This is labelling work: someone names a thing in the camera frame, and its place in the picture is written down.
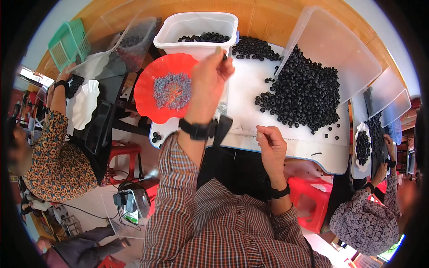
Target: plaid shirt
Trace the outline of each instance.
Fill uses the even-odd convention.
[[[163,144],[155,213],[142,267],[311,267],[296,209],[273,216],[267,204],[237,197],[212,179],[196,191],[198,168],[177,143]],[[315,267],[332,267],[314,251]]]

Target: white plate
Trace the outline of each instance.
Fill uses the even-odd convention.
[[[82,85],[82,90],[76,95],[76,102],[73,105],[72,122],[77,130],[85,128],[91,121],[92,112],[97,108],[97,97],[100,95],[97,80],[89,80]]]
[[[359,132],[361,132],[361,131],[366,131],[366,135],[368,136],[369,143],[371,143],[372,140],[371,140],[371,136],[369,135],[369,129],[368,129],[367,125],[365,125],[364,123],[360,123],[357,126],[356,135],[354,136],[354,140],[355,140],[354,153],[356,154],[356,165],[358,166],[358,168],[359,168],[360,171],[364,172],[364,171],[366,171],[368,169],[369,163],[371,161],[370,161],[370,159],[367,159],[365,165],[363,165],[363,166],[359,165],[359,160],[357,158],[357,152],[356,152],[356,147],[357,147],[357,142],[356,141],[357,141],[357,136],[358,136]],[[369,156],[368,156],[368,158],[371,158],[371,154],[372,154],[372,148],[371,148],[371,145],[370,145],[369,146]]]

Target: white scalloped dish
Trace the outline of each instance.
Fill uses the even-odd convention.
[[[97,97],[100,95],[97,80],[89,80],[82,85],[82,90],[76,94],[76,103],[73,106],[72,122],[74,128],[82,130],[91,121],[92,113],[97,108]]]

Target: wooden floor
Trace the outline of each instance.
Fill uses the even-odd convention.
[[[148,13],[160,16],[162,20],[180,12],[229,12],[239,18],[240,35],[250,35],[285,46],[304,7],[319,6],[346,25],[366,44],[383,70],[390,67],[405,86],[395,62],[376,32],[343,0],[136,0],[133,4],[125,3],[126,0],[93,0],[75,18],[81,18],[85,30],[89,31],[103,14],[121,5],[118,22],[133,17],[140,8],[146,8]],[[101,37],[106,35],[108,33],[100,33]],[[59,71],[48,51],[36,71],[54,79],[58,76]],[[29,90],[37,89],[30,85]]]

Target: transparent plastic box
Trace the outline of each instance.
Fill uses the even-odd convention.
[[[381,74],[380,64],[365,44],[320,7],[305,7],[302,11],[281,55],[276,79],[296,44],[306,58],[338,70],[340,104]]]
[[[364,92],[369,119],[391,104],[405,87],[395,73],[387,68]]]
[[[381,127],[390,125],[396,119],[400,118],[406,111],[411,108],[411,100],[408,90],[404,89],[393,102],[391,102],[381,112]]]
[[[236,43],[239,19],[224,12],[187,12],[169,16],[154,39],[157,48],[165,53],[186,53],[196,60],[202,60],[214,53],[217,46],[229,53],[229,48]],[[229,36],[223,43],[182,42],[177,40],[182,36],[200,36],[202,33],[214,32]]]
[[[102,15],[87,32],[80,45],[89,43],[91,51],[69,72],[86,79],[104,79],[140,70],[155,37],[161,16],[155,0],[133,0]]]

